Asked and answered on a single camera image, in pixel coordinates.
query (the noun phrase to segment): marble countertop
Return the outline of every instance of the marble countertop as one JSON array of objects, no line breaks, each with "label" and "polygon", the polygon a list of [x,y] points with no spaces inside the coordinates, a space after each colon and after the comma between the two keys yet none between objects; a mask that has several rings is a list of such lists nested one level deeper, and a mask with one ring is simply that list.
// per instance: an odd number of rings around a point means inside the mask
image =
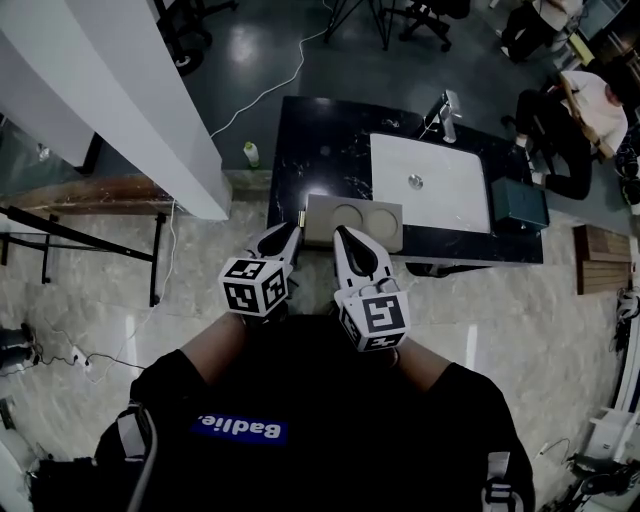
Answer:
[{"label": "marble countertop", "polygon": [[[287,96],[282,102],[273,165],[268,226],[297,222],[309,194],[373,199],[369,134],[418,138],[419,114],[376,105]],[[457,141],[447,147],[470,151],[483,164],[489,204],[493,181],[507,176],[531,183],[524,152],[513,142],[456,124]],[[437,133],[422,140],[445,144]],[[404,225],[407,261],[469,264],[542,263],[539,232],[474,233]]]}]

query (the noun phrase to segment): blue label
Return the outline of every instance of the blue label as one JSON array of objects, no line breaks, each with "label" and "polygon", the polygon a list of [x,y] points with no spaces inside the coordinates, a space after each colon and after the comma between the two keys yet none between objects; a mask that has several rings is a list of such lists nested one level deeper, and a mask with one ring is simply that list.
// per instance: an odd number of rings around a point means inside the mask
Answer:
[{"label": "blue label", "polygon": [[256,420],[226,414],[207,414],[198,417],[198,420],[191,426],[191,432],[240,443],[287,444],[287,424],[284,422]]}]

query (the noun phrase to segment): white sink basin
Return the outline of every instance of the white sink basin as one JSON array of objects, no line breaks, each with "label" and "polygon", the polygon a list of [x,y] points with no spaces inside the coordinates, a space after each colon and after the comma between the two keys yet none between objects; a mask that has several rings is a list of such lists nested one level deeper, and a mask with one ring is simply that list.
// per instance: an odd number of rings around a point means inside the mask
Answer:
[{"label": "white sink basin", "polygon": [[374,201],[401,204],[404,224],[491,231],[482,162],[476,155],[372,133],[371,170]]}]

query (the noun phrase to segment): person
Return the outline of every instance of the person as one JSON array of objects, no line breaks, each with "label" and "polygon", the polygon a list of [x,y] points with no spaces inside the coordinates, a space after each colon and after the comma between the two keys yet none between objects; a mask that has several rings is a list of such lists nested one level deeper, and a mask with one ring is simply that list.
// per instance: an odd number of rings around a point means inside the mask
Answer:
[{"label": "person", "polygon": [[497,31],[503,43],[500,50],[514,62],[525,60],[540,45],[550,42],[581,8],[582,0],[524,2],[511,12],[506,28]]},{"label": "person", "polygon": [[566,161],[569,176],[534,170],[533,182],[562,196],[583,200],[591,188],[591,145],[604,158],[611,158],[627,132],[623,99],[629,97],[630,84],[624,75],[612,76],[607,83],[583,71],[560,73],[560,83],[557,92],[564,97],[562,101],[554,93],[526,90],[520,94],[516,144],[526,147],[537,119],[545,137]]},{"label": "person", "polygon": [[[157,433],[140,510],[498,510],[483,508],[490,496],[535,509],[531,464],[488,378],[409,339],[397,350],[356,352],[337,316],[248,328],[228,312],[145,369],[130,398]],[[139,437],[128,417],[119,415],[95,460],[75,473],[94,510],[138,510],[125,475]],[[99,483],[85,481],[98,468]],[[34,482],[32,493],[54,485],[50,475]],[[67,506],[83,502],[55,488],[40,492],[49,506],[56,495]]]}]

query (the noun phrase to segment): faucet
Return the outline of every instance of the faucet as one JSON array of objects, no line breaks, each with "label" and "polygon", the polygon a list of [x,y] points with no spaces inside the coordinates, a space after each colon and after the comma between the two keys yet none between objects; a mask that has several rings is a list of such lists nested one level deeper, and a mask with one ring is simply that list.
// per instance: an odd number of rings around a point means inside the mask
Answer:
[{"label": "faucet", "polygon": [[[456,129],[453,125],[453,119],[462,119],[462,112],[460,111],[460,102],[458,101],[458,95],[454,91],[447,89],[435,102],[429,113],[424,116],[425,130],[438,132],[438,128],[432,129],[431,125],[438,123],[441,126],[443,137],[442,139],[449,144],[456,141]],[[431,119],[429,126],[427,126],[427,120]]]}]

